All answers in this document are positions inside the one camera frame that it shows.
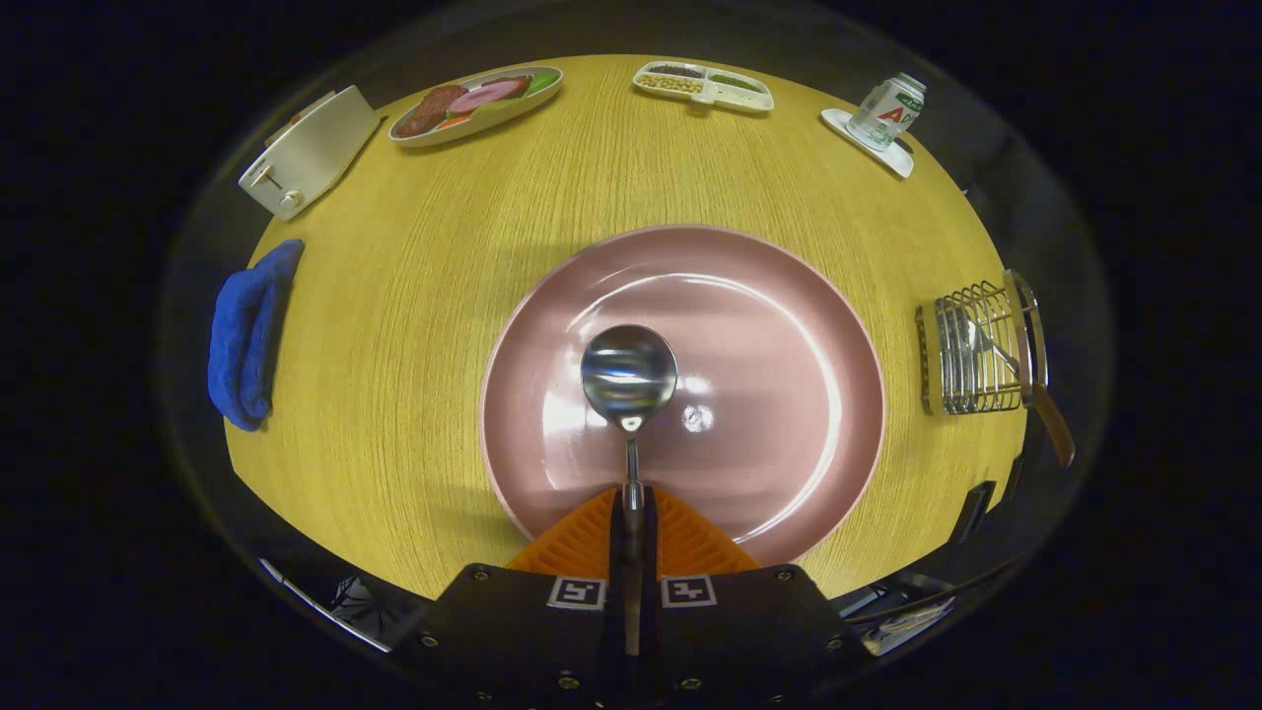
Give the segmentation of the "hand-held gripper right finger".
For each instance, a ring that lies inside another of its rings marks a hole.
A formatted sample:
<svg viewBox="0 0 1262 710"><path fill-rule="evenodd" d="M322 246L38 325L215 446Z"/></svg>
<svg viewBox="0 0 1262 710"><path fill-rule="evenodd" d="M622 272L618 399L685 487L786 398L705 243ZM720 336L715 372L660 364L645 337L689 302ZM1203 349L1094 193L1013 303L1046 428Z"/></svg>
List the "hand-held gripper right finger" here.
<svg viewBox="0 0 1262 710"><path fill-rule="evenodd" d="M815 709L871 665L801 567L752 562L688 504L631 491L636 707Z"/></svg>

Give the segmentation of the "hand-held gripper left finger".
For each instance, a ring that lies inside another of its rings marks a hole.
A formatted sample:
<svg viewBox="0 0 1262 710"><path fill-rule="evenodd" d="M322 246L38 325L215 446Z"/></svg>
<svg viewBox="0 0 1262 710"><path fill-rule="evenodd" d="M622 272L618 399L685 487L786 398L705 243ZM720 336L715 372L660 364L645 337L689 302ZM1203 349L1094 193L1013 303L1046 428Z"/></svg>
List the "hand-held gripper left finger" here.
<svg viewBox="0 0 1262 710"><path fill-rule="evenodd" d="M390 660L459 709L615 709L631 681L623 496L604 491L504 566L469 562L390 633Z"/></svg>

